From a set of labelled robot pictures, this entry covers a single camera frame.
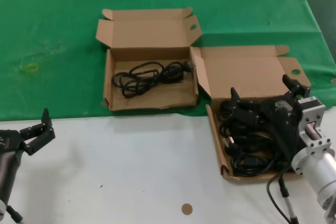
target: brown circular sticker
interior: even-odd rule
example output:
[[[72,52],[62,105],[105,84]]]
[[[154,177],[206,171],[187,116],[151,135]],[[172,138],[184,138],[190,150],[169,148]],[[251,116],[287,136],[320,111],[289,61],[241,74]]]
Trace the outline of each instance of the brown circular sticker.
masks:
[[[190,204],[184,204],[182,206],[182,213],[190,215],[193,212],[193,207]]]

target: yellow stain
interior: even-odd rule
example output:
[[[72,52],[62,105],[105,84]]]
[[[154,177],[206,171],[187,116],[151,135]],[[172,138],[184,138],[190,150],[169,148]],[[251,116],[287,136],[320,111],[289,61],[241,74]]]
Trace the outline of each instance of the yellow stain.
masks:
[[[38,64],[30,63],[24,66],[24,70],[26,73],[35,73],[38,71]]]

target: open cardboard box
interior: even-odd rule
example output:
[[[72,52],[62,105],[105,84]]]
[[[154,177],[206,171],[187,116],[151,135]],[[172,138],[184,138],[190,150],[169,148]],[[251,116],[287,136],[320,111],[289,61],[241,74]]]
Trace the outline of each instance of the open cardboard box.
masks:
[[[231,157],[224,151],[223,137],[219,134],[217,112],[220,104],[231,98],[234,87],[240,98],[262,100],[285,94],[288,89],[282,82],[286,73],[301,84],[310,82],[295,58],[282,57],[289,52],[288,46],[236,46],[192,48],[199,84],[212,98],[212,105],[206,106],[219,168],[225,179],[261,181],[274,174],[257,177],[237,177],[232,173]]]
[[[196,106],[195,72],[185,72],[179,83],[158,84],[147,93],[130,99],[111,83],[115,73],[128,72],[147,61],[159,61],[166,66],[172,61],[191,60],[190,46],[202,34],[192,11],[191,8],[102,11],[106,19],[99,20],[96,38],[109,47],[104,99],[111,111]],[[154,67],[145,66],[140,71]]]

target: green table cover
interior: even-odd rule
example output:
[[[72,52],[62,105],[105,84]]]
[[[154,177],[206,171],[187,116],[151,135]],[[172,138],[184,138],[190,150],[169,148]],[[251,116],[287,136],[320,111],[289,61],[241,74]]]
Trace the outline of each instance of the green table cover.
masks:
[[[178,112],[112,113],[101,106],[105,51],[95,39],[101,10],[191,6],[203,31],[198,46],[290,47],[312,83],[312,94],[335,105],[336,65],[306,0],[0,0],[0,120]]]

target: robotic arm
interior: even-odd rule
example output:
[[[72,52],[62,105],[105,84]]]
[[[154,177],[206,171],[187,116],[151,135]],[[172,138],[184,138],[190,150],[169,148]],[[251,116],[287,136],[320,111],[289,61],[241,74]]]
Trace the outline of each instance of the robotic arm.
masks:
[[[331,140],[321,129],[325,106],[316,98],[309,97],[310,89],[287,75],[282,78],[289,91],[281,96],[262,102],[243,101],[231,88],[231,111],[229,117],[257,129],[266,129],[288,162],[288,167],[302,175],[317,194],[317,201],[326,211],[328,224],[336,224],[336,162]],[[272,178],[279,177],[282,196],[289,208],[288,219],[275,204],[288,223],[298,223],[289,202],[284,185],[286,169]]]
[[[0,222],[7,211],[16,223],[23,223],[22,217],[8,205],[16,172],[23,152],[31,156],[55,138],[52,126],[49,111],[44,109],[40,124],[20,132],[0,130]]]

